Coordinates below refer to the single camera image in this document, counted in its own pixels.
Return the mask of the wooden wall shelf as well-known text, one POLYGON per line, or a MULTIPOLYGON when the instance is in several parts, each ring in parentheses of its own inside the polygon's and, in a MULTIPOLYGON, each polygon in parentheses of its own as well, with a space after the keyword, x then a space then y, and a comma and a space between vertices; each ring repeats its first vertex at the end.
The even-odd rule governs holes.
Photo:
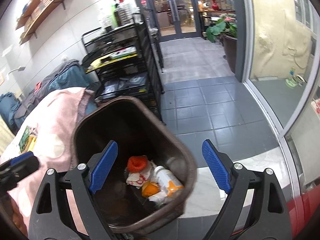
POLYGON ((23 27, 28 18, 31 17, 32 13, 39 5, 41 0, 30 0, 23 8, 21 16, 17 19, 16 29, 23 27))
POLYGON ((24 32, 20 36, 20 45, 28 42, 33 35, 36 35, 37 28, 43 21, 59 6, 65 8, 65 0, 41 0, 31 17, 28 18, 24 32))

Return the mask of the dark brown trash bin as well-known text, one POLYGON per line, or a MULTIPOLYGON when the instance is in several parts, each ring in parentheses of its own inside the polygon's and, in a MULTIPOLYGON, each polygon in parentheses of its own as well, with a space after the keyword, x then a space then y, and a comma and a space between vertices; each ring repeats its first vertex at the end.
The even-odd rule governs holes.
POLYGON ((187 147, 132 96, 109 101, 83 118, 72 153, 87 163, 110 142, 118 148, 102 182, 92 182, 98 211, 115 233, 150 234, 184 213, 196 181, 187 147))

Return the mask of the green drink carton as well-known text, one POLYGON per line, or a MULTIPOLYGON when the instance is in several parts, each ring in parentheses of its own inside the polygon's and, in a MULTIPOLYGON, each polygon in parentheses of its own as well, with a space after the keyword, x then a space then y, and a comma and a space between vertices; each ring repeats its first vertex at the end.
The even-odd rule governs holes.
POLYGON ((20 154, 33 151, 37 141, 37 128, 27 126, 19 142, 20 154))

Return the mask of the upper wooden wall shelf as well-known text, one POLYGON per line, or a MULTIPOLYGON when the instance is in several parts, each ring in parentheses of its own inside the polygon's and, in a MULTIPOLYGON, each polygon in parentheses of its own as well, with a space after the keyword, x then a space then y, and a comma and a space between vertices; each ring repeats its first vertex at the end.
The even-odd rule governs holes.
POLYGON ((30 0, 23 8, 21 16, 17 19, 16 29, 23 27, 28 18, 31 17, 32 13, 39 5, 41 0, 30 0))

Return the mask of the black rolling cart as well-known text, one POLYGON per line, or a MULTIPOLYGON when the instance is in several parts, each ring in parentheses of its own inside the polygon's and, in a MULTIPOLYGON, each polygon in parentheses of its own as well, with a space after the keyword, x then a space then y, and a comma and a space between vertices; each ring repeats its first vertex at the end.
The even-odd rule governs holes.
POLYGON ((107 31, 97 28, 84 33, 86 51, 82 66, 99 80, 95 101, 106 103, 119 96, 134 96, 161 118, 164 93, 145 17, 132 15, 129 24, 107 31))

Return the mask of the lower wooden wall shelf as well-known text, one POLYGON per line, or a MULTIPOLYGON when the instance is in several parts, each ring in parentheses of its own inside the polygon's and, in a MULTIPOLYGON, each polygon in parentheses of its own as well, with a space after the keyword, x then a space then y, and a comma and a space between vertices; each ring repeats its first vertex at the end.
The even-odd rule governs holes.
POLYGON ((65 8, 65 0, 41 0, 31 17, 28 18, 24 32, 20 36, 20 45, 28 42, 33 35, 36 35, 37 28, 43 21, 59 6, 65 8))

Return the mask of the glass double door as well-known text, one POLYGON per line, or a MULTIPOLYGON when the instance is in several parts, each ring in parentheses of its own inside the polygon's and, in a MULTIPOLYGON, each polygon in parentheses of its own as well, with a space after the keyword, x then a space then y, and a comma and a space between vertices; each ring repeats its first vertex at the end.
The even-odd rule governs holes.
POLYGON ((161 42, 200 36, 196 0, 148 0, 161 42))

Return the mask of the potted green plant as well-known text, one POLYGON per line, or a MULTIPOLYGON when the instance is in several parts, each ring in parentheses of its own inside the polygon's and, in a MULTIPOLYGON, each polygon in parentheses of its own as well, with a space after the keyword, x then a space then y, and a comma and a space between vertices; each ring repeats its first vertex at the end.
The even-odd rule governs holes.
POLYGON ((220 40, 224 52, 225 59, 231 69, 231 72, 235 74, 236 67, 236 49, 238 40, 238 28, 236 24, 236 18, 229 15, 222 15, 213 26, 206 29, 207 39, 214 43, 217 39, 220 40))

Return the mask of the orange white plastic bottle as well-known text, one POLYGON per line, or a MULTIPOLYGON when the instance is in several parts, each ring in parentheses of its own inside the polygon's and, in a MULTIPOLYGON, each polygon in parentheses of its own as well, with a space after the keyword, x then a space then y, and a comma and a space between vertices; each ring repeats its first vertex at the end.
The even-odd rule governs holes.
POLYGON ((176 198, 184 189, 184 185, 176 178, 176 176, 163 166, 156 166, 154 175, 160 188, 170 198, 176 198))

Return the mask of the pink polka dot bedspread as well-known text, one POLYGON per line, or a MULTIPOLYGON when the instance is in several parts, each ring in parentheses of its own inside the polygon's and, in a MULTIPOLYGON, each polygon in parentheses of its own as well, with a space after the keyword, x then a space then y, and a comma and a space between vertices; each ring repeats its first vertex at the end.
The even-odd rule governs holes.
POLYGON ((43 176, 49 168, 65 172, 75 168, 78 160, 73 153, 72 137, 78 123, 96 109, 93 92, 82 87, 71 87, 49 93, 27 116, 16 137, 1 155, 1 163, 20 155, 18 143, 24 130, 36 131, 33 154, 38 158, 39 169, 21 180, 9 191, 13 208, 13 223, 28 234, 31 210, 43 176))

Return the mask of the white paper bag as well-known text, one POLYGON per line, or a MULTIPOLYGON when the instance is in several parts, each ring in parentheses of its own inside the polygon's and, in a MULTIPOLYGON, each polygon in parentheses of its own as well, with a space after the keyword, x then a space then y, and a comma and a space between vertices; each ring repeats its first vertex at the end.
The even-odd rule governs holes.
POLYGON ((147 181, 154 181, 154 169, 157 165, 153 161, 148 161, 146 168, 137 173, 129 172, 126 184, 140 189, 147 181))

